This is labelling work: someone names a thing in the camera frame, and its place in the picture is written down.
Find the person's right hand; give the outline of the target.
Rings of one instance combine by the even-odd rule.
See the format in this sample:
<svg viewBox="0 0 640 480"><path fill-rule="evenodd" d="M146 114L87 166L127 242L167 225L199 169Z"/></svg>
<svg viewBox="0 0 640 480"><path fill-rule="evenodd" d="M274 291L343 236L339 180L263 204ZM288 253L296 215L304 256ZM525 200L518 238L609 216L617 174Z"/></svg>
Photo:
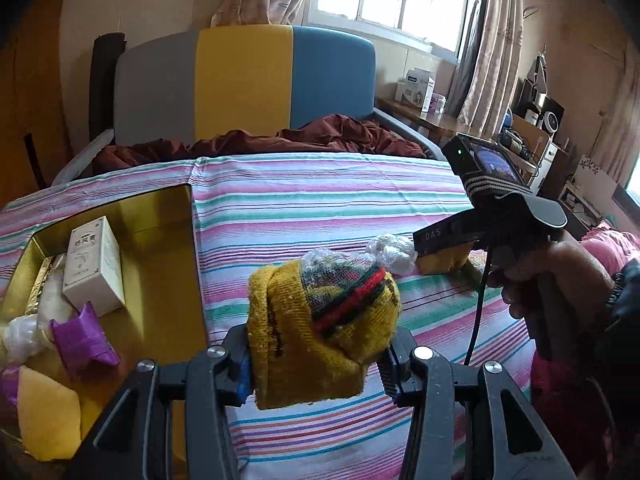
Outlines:
<svg viewBox="0 0 640 480"><path fill-rule="evenodd" d="M523 252L512 266L491 271L488 285L502 289L510 315L525 320L543 359L576 365L587 354L614 281L593 255L563 231L554 240Z"/></svg>

